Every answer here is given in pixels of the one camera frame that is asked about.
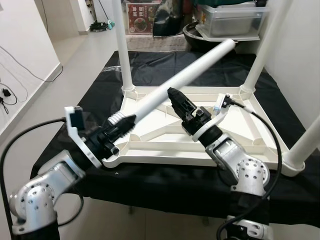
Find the clear plastic container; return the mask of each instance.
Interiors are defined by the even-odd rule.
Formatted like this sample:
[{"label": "clear plastic container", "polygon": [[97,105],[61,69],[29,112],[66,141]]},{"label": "clear plastic container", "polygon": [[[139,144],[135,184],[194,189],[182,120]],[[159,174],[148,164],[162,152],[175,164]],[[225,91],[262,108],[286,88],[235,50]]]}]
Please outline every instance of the clear plastic container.
[{"label": "clear plastic container", "polygon": [[200,5],[199,26],[209,38],[258,36],[268,7],[253,7],[251,2],[217,8]]}]

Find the floor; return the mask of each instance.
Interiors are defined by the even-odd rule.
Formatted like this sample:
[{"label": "floor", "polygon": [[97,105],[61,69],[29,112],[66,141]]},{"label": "floor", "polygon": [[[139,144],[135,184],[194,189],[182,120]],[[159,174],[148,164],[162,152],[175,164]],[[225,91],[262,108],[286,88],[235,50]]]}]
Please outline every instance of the floor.
[{"label": "floor", "polygon": [[[8,140],[31,125],[63,116],[63,107],[76,106],[116,49],[114,30],[89,34],[69,61],[63,64],[64,70],[60,77],[44,90]],[[55,123],[39,128],[15,143],[7,155],[5,165],[9,193],[29,179],[34,162],[61,125]],[[8,140],[0,147],[0,152]],[[216,229],[223,222],[219,218],[210,218],[209,226],[204,226],[200,216],[164,213],[145,208],[135,208],[133,214],[128,214],[128,206],[87,197],[84,203],[79,217],[60,228],[61,240],[214,240]],[[58,221],[67,220],[78,206],[77,197],[63,195],[56,207]],[[320,239],[319,229],[315,227],[272,226],[275,240]],[[1,202],[0,233],[2,240],[10,239]]]},{"label": "floor", "polygon": [[87,37],[88,35],[79,35],[52,42],[55,53],[62,66],[69,61]]}]

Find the baseboard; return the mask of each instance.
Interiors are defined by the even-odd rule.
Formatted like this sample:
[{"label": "baseboard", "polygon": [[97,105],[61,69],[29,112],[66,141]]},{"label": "baseboard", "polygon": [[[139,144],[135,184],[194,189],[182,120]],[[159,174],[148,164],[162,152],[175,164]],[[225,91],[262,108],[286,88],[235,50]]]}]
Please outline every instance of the baseboard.
[{"label": "baseboard", "polygon": [[[61,73],[62,69],[62,65],[59,62],[59,64],[51,71],[45,80],[48,82],[53,81]],[[12,120],[7,123],[7,125],[4,127],[4,130],[0,133],[0,145],[4,143],[9,134],[23,118],[25,113],[49,85],[50,83],[42,82],[42,84],[34,91],[34,94],[29,98],[29,100],[26,101],[24,105],[22,105],[21,108],[16,112],[16,114],[12,116]]]},{"label": "baseboard", "polygon": [[88,35],[90,28],[87,31],[78,31],[79,35]]}]

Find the white pipe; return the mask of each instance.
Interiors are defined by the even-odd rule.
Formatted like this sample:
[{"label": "white pipe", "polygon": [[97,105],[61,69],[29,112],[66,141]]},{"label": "white pipe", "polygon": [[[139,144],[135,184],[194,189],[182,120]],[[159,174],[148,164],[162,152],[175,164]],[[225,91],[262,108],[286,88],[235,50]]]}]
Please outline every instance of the white pipe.
[{"label": "white pipe", "polygon": [[118,44],[119,50],[119,59],[121,65],[121,74],[122,74],[122,90],[123,91],[132,91],[135,86],[132,83],[131,77],[131,68],[130,61],[128,55],[128,47],[126,41],[126,32],[125,32],[125,24],[124,17],[122,13],[122,6],[120,0],[113,0],[113,15],[115,22],[115,33],[116,33],[116,41]]},{"label": "white pipe", "polygon": [[136,115],[135,123],[138,123],[168,98],[167,91],[169,88],[180,89],[187,86],[213,64],[219,61],[224,55],[230,52],[235,45],[236,44],[233,40],[225,40],[198,60],[191,63],[185,69],[171,77],[151,94],[143,98],[138,109],[134,113]]},{"label": "white pipe", "polygon": [[255,85],[268,60],[269,52],[271,50],[273,42],[277,39],[279,30],[283,22],[285,21],[285,18],[293,1],[281,0],[278,2],[280,4],[277,7],[278,9],[272,19],[272,22],[264,33],[264,37],[261,40],[261,44],[251,70],[246,77],[244,84],[240,86],[241,90],[245,92],[253,93],[256,90]]},{"label": "white pipe", "polygon": [[320,145],[320,115],[305,131],[295,145],[285,153],[283,162],[298,173],[304,169],[305,160]]}]

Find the black cable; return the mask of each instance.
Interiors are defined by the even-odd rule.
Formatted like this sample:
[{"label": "black cable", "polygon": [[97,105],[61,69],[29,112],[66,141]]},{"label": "black cable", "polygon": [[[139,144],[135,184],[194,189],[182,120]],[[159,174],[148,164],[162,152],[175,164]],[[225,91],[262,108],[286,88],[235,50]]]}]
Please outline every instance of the black cable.
[{"label": "black cable", "polygon": [[94,14],[92,13],[92,10],[90,10],[91,16],[93,18],[94,21],[97,21],[97,16],[94,16]]},{"label": "black cable", "polygon": [[256,204],[254,204],[252,207],[250,207],[246,212],[226,221],[225,223],[223,223],[221,226],[219,226],[217,232],[216,232],[216,239],[217,240],[221,240],[221,233],[222,231],[229,225],[235,223],[235,222],[238,222],[242,219],[244,219],[244,217],[246,217],[248,214],[250,214],[253,210],[255,210],[255,208],[257,208],[262,202],[263,200],[267,199],[271,192],[274,190],[276,184],[278,183],[278,180],[279,180],[279,177],[281,175],[281,170],[282,170],[282,153],[281,153],[281,148],[280,148],[280,144],[279,144],[279,141],[277,139],[277,136],[276,134],[274,133],[273,129],[271,128],[271,126],[262,118],[260,117],[258,114],[256,114],[255,112],[252,112],[250,110],[248,110],[248,108],[246,108],[246,106],[238,103],[238,102],[235,102],[235,101],[232,101],[231,102],[232,105],[236,105],[240,108],[243,108],[245,111],[247,111],[248,113],[254,115],[256,118],[258,118],[261,122],[263,122],[263,124],[268,128],[268,130],[270,131],[272,137],[273,137],[273,140],[274,140],[274,143],[275,143],[275,146],[276,146],[276,152],[277,152],[277,155],[278,155],[278,166],[277,166],[277,170],[276,170],[276,174],[275,174],[275,177],[274,177],[274,180],[272,182],[272,185],[271,187],[268,189],[268,191],[266,191],[266,193],[262,196],[261,200],[259,202],[257,202]]},{"label": "black cable", "polygon": [[9,114],[9,110],[8,110],[8,108],[5,106],[3,98],[0,100],[0,104],[2,104],[5,113],[6,113],[6,114]]},{"label": "black cable", "polygon": [[103,10],[103,12],[104,12],[104,15],[106,16],[106,19],[107,19],[107,20],[109,20],[108,15],[107,15],[107,13],[106,13],[106,11],[105,11],[104,6],[102,6],[102,4],[101,4],[101,1],[100,1],[100,0],[98,0],[98,1],[99,1],[100,5],[101,5],[101,7],[102,7],[102,10]]},{"label": "black cable", "polygon": [[22,84],[22,82],[20,81],[20,80],[18,80],[18,78],[16,78],[16,76],[8,69],[8,68],[6,68],[1,62],[0,62],[0,65],[21,85],[21,87],[25,90],[25,93],[26,93],[26,97],[25,97],[25,100],[23,100],[23,101],[20,101],[20,99],[16,96],[16,98],[18,98],[18,101],[20,102],[20,103],[24,103],[27,99],[28,99],[28,90],[27,90],[27,88]]},{"label": "black cable", "polygon": [[42,8],[43,8],[44,17],[45,17],[45,29],[46,29],[46,32],[48,32],[48,19],[47,19],[46,9],[44,5],[44,0],[41,0],[41,3],[42,3]]},{"label": "black cable", "polygon": [[10,235],[11,235],[12,239],[14,237],[13,232],[12,232],[13,221],[12,221],[12,218],[11,218],[10,206],[9,206],[9,201],[8,201],[8,196],[7,196],[7,191],[6,191],[6,185],[5,185],[5,176],[4,176],[4,165],[5,165],[6,155],[7,155],[8,151],[9,151],[9,149],[11,148],[11,146],[15,143],[15,141],[17,141],[24,134],[26,134],[26,133],[34,130],[34,129],[37,129],[39,127],[42,127],[42,126],[45,126],[45,125],[48,125],[48,124],[58,123],[58,122],[64,122],[65,123],[66,122],[66,118],[65,117],[61,117],[61,118],[58,118],[58,119],[45,121],[45,122],[36,124],[34,126],[31,126],[31,127],[27,128],[26,130],[23,130],[18,135],[16,135],[13,139],[11,139],[11,141],[4,148],[3,153],[1,155],[1,158],[0,158],[0,188],[1,188],[1,194],[2,194],[2,199],[3,199],[3,205],[4,205],[6,221],[8,223],[8,227],[9,227],[9,231],[10,231]]},{"label": "black cable", "polygon": [[80,207],[79,207],[78,211],[77,211],[76,214],[75,214],[73,217],[71,217],[68,221],[65,221],[65,222],[63,222],[63,223],[58,224],[58,227],[59,227],[59,228],[65,226],[65,225],[71,223],[73,220],[75,220],[75,219],[79,216],[79,214],[81,213],[82,209],[84,208],[84,204],[85,204],[84,197],[81,196],[79,193],[77,193],[77,195],[78,195],[79,198],[80,198]]},{"label": "black cable", "polygon": [[8,85],[6,85],[6,84],[4,84],[4,83],[2,83],[2,82],[0,82],[0,85],[2,85],[2,86],[5,86],[7,89],[9,89],[10,90],[10,92],[12,93],[12,95],[14,96],[14,98],[15,98],[15,102],[14,103],[7,103],[7,102],[5,102],[3,99],[1,100],[1,104],[3,105],[3,104],[6,104],[6,105],[9,105],[9,106],[13,106],[13,105],[16,105],[17,104],[17,102],[18,102],[18,98],[17,98],[17,95],[15,94],[15,92],[8,86]]},{"label": "black cable", "polygon": [[228,187],[231,187],[232,184],[228,184],[225,179],[221,176],[221,170],[220,170],[220,167],[218,167],[218,177],[220,179],[220,181],[224,184],[224,185],[227,185]]},{"label": "black cable", "polygon": [[36,79],[42,81],[42,82],[45,82],[45,83],[52,83],[54,82],[59,76],[60,74],[62,74],[63,70],[64,70],[64,67],[62,66],[61,68],[61,72],[58,74],[58,76],[56,76],[53,80],[51,81],[46,81],[46,80],[43,80],[42,78],[34,75],[28,68],[26,68],[24,65],[22,65],[13,55],[11,55],[10,52],[8,52],[3,46],[0,46],[0,49],[2,49],[3,51],[5,51],[13,60],[15,60],[15,62],[17,64],[19,64],[21,67],[23,67],[28,73],[30,73],[32,76],[34,76]]}]

